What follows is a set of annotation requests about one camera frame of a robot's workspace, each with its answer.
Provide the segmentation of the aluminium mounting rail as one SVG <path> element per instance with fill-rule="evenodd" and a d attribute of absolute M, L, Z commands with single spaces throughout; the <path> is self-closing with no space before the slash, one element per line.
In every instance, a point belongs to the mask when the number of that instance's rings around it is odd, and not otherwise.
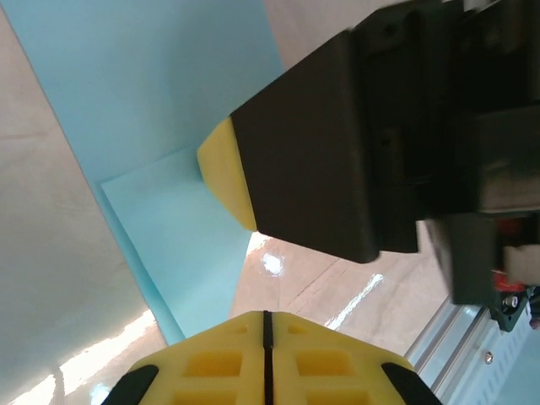
<path fill-rule="evenodd" d="M 525 307 L 512 332 L 487 310 L 435 312 L 405 357 L 444 405 L 540 405 L 540 332 Z"/>

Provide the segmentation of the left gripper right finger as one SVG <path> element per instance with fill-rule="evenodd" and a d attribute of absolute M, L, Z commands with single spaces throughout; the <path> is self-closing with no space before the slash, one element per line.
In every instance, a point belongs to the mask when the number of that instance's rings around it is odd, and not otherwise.
<path fill-rule="evenodd" d="M 268 405 L 440 405 L 401 355 L 285 312 L 268 314 Z"/>

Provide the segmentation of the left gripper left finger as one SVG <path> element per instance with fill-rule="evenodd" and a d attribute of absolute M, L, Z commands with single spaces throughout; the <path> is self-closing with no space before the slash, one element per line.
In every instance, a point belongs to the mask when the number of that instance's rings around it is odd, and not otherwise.
<path fill-rule="evenodd" d="M 268 405 L 263 328 L 252 311 L 150 354 L 101 405 Z"/>

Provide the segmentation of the light blue paper sheet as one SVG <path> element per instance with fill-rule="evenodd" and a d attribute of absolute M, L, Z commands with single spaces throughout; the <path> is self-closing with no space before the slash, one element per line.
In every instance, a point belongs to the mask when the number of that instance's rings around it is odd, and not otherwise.
<path fill-rule="evenodd" d="M 0 0 L 167 343 L 228 317 L 251 237 L 196 150 L 284 70 L 262 0 Z"/>

